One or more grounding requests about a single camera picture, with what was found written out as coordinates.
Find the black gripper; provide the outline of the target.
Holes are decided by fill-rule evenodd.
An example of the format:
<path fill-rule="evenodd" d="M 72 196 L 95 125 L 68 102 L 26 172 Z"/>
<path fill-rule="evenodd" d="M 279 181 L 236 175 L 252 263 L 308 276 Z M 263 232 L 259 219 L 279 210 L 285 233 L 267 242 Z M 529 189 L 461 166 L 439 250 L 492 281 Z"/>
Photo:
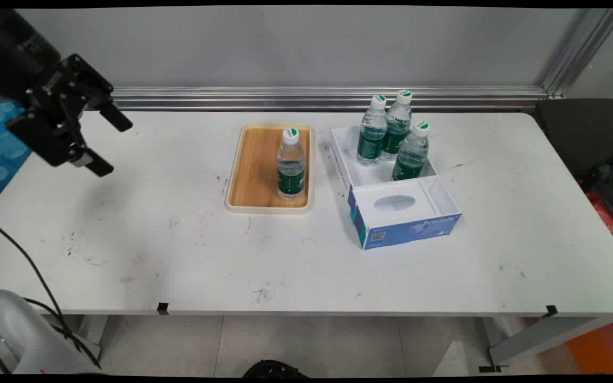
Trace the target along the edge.
<path fill-rule="evenodd" d="M 114 87 L 79 54 L 71 54 L 26 85 L 24 111 L 5 127 L 51 166 L 73 163 L 105 177 L 114 167 L 87 145 L 80 118 L 98 111 L 119 132 L 133 123 L 116 106 Z"/>

